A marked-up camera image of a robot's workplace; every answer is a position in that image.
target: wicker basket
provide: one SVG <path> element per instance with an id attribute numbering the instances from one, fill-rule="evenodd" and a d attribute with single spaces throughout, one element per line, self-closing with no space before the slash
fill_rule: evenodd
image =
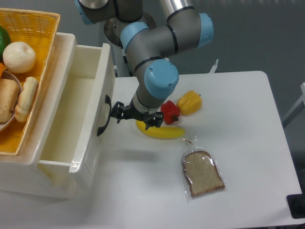
<path id="1" fill-rule="evenodd" d="M 40 83 L 44 81 L 45 71 L 51 54 L 52 44 L 57 32 L 60 15 L 32 10 L 0 8 L 0 26 L 10 35 L 11 42 L 26 42 L 36 52 L 36 63 L 32 70 L 24 74 L 15 74 L 23 85 L 29 76 L 35 77 Z M 18 155 L 27 133 L 30 131 L 37 110 L 42 100 L 40 87 L 26 123 L 16 120 L 0 132 L 0 155 Z"/>

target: robotic arm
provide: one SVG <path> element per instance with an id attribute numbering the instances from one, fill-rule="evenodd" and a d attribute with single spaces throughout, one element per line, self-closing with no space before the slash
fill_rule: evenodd
<path id="1" fill-rule="evenodd" d="M 179 80 L 177 68 L 164 59 L 209 43 L 214 36 L 213 23 L 205 13 L 197 13 L 191 0 L 160 0 L 167 24 L 149 28 L 143 18 L 141 0 L 75 0 L 85 23 L 116 17 L 122 29 L 120 46 L 124 48 L 132 73 L 139 81 L 130 104 L 117 102 L 112 117 L 137 119 L 160 127 L 163 113 L 157 112 L 174 91 Z"/>

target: gray floor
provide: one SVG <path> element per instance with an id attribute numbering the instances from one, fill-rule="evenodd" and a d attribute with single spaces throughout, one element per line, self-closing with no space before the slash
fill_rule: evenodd
<path id="1" fill-rule="evenodd" d="M 166 23 L 157 0 L 144 0 L 157 26 Z M 219 72 L 265 72 L 280 117 L 300 97 L 305 82 L 304 0 L 193 0 L 214 23 L 211 44 L 171 57 L 181 74 L 206 73 L 216 59 Z M 103 23 L 83 24 L 74 0 L 0 0 L 1 7 L 57 12 L 60 32 L 75 34 L 78 44 L 102 46 Z M 305 110 L 285 129 L 297 168 L 305 168 Z"/>

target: packaged bread slice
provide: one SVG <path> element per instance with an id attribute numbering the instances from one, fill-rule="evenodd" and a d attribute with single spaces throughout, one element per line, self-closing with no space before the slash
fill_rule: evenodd
<path id="1" fill-rule="evenodd" d="M 225 188 L 211 155 L 195 151 L 183 158 L 183 173 L 192 197 Z"/>
<path id="2" fill-rule="evenodd" d="M 12 117 L 19 93 L 18 84 L 13 80 L 0 79 L 0 123 Z"/>
<path id="3" fill-rule="evenodd" d="M 19 122 L 26 122 L 30 108 L 33 103 L 34 95 L 36 93 L 36 88 L 38 85 L 38 80 L 34 77 L 26 78 L 23 91 L 19 95 L 18 105 L 15 108 L 15 118 Z"/>

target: banana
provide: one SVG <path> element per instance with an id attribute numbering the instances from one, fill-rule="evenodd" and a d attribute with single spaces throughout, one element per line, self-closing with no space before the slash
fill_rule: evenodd
<path id="1" fill-rule="evenodd" d="M 136 120 L 136 125 L 143 134 L 158 139 L 173 139 L 185 134 L 185 130 L 177 126 L 149 127 L 148 130 L 145 130 L 145 123 L 138 120 Z"/>

